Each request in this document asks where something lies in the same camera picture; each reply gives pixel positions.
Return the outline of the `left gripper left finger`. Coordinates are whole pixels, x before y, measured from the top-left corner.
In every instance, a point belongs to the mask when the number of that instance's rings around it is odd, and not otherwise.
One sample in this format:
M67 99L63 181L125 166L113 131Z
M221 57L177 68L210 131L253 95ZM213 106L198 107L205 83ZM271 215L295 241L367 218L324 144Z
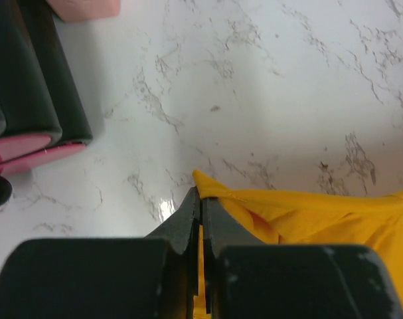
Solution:
M192 318L199 291L201 200L189 189L179 208L146 237L165 243L161 284L157 288L160 318Z

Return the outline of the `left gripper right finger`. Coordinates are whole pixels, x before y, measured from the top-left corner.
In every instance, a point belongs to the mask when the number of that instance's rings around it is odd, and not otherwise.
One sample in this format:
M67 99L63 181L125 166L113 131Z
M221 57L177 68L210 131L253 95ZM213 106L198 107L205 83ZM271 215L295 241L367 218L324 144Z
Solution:
M264 243L237 222L219 199L203 199L201 206L206 311L225 315L234 303L230 287L240 279L240 271L231 269L235 258Z

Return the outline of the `yellow t shirt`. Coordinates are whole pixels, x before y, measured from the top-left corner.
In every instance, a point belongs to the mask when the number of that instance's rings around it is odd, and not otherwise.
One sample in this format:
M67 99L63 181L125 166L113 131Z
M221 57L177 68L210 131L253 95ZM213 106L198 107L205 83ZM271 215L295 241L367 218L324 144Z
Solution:
M194 170L201 199L216 197L251 234L267 244L360 244L389 270L403 305L403 191L344 197L296 191L235 190Z

